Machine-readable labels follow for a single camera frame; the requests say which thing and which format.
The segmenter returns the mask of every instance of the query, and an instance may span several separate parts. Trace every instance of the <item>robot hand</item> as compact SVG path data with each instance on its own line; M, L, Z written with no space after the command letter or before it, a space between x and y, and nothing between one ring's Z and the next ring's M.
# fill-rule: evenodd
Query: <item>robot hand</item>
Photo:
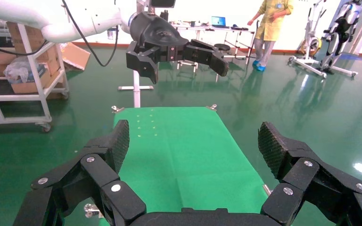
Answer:
M130 25L133 41L126 54L127 67L157 83L158 62L189 60L209 65L220 76L228 72L223 54L198 40L188 41L167 21L147 12L136 15Z

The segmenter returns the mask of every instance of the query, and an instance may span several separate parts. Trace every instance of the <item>green cloth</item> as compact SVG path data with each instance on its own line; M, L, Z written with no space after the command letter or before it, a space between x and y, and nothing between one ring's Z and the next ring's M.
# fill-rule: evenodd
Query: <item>green cloth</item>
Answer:
M119 175L148 212L260 212L263 181L215 111L130 108L115 115L115 124L120 119L129 122L130 148Z

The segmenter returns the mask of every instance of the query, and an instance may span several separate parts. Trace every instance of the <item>gray pants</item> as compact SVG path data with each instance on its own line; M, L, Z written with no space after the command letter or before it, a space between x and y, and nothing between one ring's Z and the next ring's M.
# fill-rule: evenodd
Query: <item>gray pants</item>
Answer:
M264 31L261 39L255 39L254 41L256 49L256 60L259 61L257 66L266 67L267 61L270 58L272 48L274 47L275 41L264 41Z

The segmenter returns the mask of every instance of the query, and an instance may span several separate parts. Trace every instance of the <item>yellow lab coat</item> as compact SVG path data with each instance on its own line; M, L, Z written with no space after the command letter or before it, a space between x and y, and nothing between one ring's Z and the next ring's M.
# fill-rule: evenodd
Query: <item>yellow lab coat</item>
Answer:
M264 14L260 27L256 31L255 38L261 39L264 33L264 41L276 41L280 35L280 29L284 17L278 17L273 22L270 21L270 16L276 12L286 10L290 15L293 11L293 0L264 0L258 13Z

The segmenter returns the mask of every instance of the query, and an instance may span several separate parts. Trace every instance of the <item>green epoxy floor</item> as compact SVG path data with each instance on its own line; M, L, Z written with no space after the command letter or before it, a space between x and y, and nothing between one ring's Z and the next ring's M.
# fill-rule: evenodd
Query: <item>green epoxy floor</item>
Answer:
M111 50L97 49L101 58ZM0 226L11 225L32 179L77 155L91 137L108 133L113 125L110 107L132 107L132 71L125 68L125 50L101 68L93 57L86 71L69 73L70 98L48 102L53 129L48 134L31 125L0 125ZM359 72L354 80L335 74L325 81L298 67L288 67L289 56L273 55L264 73L234 60L227 77L219 78L200 65L192 69L161 63L155 90L144 90L142 106L206 106L217 104L217 113L263 181L274 188L273 179L257 148L257 129L263 121L279 131L305 141L325 162L362 179L354 168L362 164L362 61L340 60L339 66ZM150 81L141 78L142 85ZM26 111L40 110L38 103L22 103ZM3 112L18 115L13 103ZM81 203L66 219L70 226L96 226L86 219ZM295 226L333 225L312 205L305 204Z

